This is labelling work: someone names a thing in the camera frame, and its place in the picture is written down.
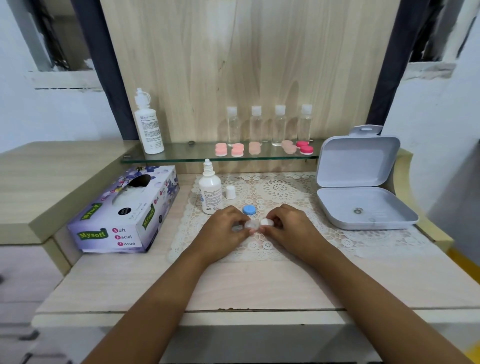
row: desk surface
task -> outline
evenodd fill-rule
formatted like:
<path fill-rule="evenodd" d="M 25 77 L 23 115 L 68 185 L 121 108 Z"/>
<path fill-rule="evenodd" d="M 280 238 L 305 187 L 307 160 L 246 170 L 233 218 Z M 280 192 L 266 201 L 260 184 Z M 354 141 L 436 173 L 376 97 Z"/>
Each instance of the desk surface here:
<path fill-rule="evenodd" d="M 0 244 L 40 244 L 128 166 L 138 141 L 34 142 L 0 154 Z"/>
<path fill-rule="evenodd" d="M 37 313 L 122 313 L 169 267 L 166 255 L 194 175 L 147 254 L 83 255 Z M 411 308 L 480 308 L 480 286 L 446 255 L 352 261 Z M 187 311 L 342 308 L 311 269 L 295 261 L 217 263 L 201 277 Z"/>

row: white lace tablecloth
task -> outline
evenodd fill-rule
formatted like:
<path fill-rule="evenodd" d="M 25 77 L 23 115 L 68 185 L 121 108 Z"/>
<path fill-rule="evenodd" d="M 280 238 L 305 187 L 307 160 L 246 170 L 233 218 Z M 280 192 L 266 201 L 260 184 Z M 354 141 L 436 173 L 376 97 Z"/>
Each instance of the white lace tablecloth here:
<path fill-rule="evenodd" d="M 359 257 L 435 255 L 442 251 L 414 226 L 405 230 L 342 230 L 332 225 L 320 208 L 316 191 L 315 172 L 238 173 L 219 174 L 224 193 L 224 206 L 239 210 L 255 205 L 257 213 L 252 219 L 263 219 L 274 207 L 289 204 L 305 211 L 317 230 L 345 255 Z M 197 236 L 210 217 L 202 212 L 197 177 L 188 198 L 179 229 L 168 254 L 175 261 Z M 237 197 L 225 198 L 225 187 L 234 185 Z M 222 259 L 224 262 L 253 260 L 288 260 L 288 253 L 277 243 L 255 233 L 235 251 Z"/>

